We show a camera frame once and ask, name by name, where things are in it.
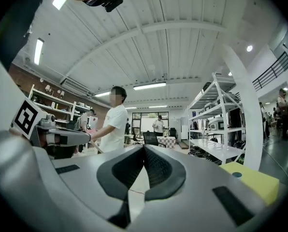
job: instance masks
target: black rubber pad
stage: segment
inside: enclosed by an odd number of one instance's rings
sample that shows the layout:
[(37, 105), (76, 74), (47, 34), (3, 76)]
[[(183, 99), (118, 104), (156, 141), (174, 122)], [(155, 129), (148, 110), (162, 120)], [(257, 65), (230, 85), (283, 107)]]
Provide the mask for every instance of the black rubber pad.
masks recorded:
[(74, 164), (74, 165), (70, 165), (70, 166), (56, 168), (56, 172), (57, 172), (57, 174), (63, 174), (63, 173), (71, 172), (73, 170), (77, 170), (79, 168), (80, 168), (79, 166)]
[(237, 226), (253, 217), (242, 202), (227, 187), (214, 188), (213, 192)]

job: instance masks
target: brick wall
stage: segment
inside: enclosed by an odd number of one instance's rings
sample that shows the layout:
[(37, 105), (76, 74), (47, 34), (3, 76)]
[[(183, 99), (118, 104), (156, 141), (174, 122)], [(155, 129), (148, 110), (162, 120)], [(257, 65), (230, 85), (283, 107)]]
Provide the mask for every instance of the brick wall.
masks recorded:
[[(51, 83), (46, 82), (45, 80), (41, 83), (40, 82), (40, 78), (30, 74), (29, 72), (17, 67), (16, 65), (11, 65), (10, 69), (9, 69), (9, 75), (12, 77), (13, 81), (19, 86), (19, 88), (26, 92), (26, 93), (30, 93), (31, 87), (34, 84), (34, 88), (41, 91), (41, 92), (45, 92), (45, 87), (46, 85), (51, 86), (51, 88), (54, 90), (54, 96), (56, 96), (57, 90), (63, 90), (60, 87), (57, 87)], [(85, 99), (81, 99), (80, 97), (77, 97), (73, 94), (70, 94), (69, 92), (65, 91), (65, 95), (62, 98), (62, 100), (67, 101), (67, 102), (83, 102), (88, 106), (91, 106), (97, 113), (97, 117), (98, 117), (98, 124), (97, 124), (97, 128), (101, 128), (103, 126), (103, 122), (106, 116), (107, 111), (109, 110), (106, 107), (97, 105), (91, 101), (85, 100)], [(46, 99), (43, 99), (43, 102), (46, 105), (50, 105), (52, 102)], [(66, 115), (63, 115), (61, 113), (55, 113), (53, 111), (51, 111), (52, 114), (54, 114), (56, 116), (56, 118), (59, 119), (66, 119)]]

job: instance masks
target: yellow pad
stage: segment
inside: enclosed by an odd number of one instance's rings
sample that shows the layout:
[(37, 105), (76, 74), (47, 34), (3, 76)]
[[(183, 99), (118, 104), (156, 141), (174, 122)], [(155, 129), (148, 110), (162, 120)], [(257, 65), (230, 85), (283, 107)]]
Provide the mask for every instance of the yellow pad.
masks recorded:
[(237, 162), (230, 162), (220, 166), (228, 173), (240, 172), (241, 181), (253, 189), (266, 203), (272, 204), (276, 198), (279, 187), (279, 180), (269, 175), (251, 170)]

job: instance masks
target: ceiling light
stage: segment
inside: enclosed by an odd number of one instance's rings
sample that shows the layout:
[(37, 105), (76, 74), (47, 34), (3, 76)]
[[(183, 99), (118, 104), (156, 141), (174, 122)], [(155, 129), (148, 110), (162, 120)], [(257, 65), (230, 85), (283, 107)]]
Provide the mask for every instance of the ceiling light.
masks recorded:
[(148, 108), (158, 108), (158, 107), (167, 107), (166, 105), (165, 106), (149, 106)]
[(248, 47), (247, 47), (247, 52), (251, 52), (252, 51), (252, 45), (249, 45)]
[(140, 85), (140, 86), (134, 86), (134, 90), (140, 90), (140, 89), (146, 89), (146, 88), (152, 88), (152, 87), (164, 87), (167, 83), (154, 83), (154, 84), (147, 84), (147, 85)]
[(37, 65), (39, 65), (39, 62), (40, 62), (40, 56), (41, 56), (43, 43), (44, 43), (44, 40), (40, 38), (37, 39), (36, 50), (34, 53), (34, 63)]
[(99, 95), (95, 95), (95, 97), (101, 97), (101, 96), (106, 96), (106, 95), (109, 95), (111, 92), (105, 92), (105, 93), (102, 93), (102, 94), (99, 94)]
[(54, 0), (53, 5), (60, 10), (63, 4), (66, 2), (66, 0)]

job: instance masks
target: air conditioning unit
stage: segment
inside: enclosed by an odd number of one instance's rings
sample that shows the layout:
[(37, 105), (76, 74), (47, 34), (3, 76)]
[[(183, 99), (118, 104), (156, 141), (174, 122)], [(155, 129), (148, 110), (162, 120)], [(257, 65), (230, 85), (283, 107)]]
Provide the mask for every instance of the air conditioning unit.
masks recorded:
[(70, 79), (70, 78), (66, 78), (61, 86), (63, 88), (65, 88), (68, 91), (73, 92), (74, 94), (80, 95), (80, 96), (86, 96), (86, 97), (91, 97), (92, 93), (89, 91), (88, 88), (86, 88), (85, 86), (79, 84), (78, 82)]

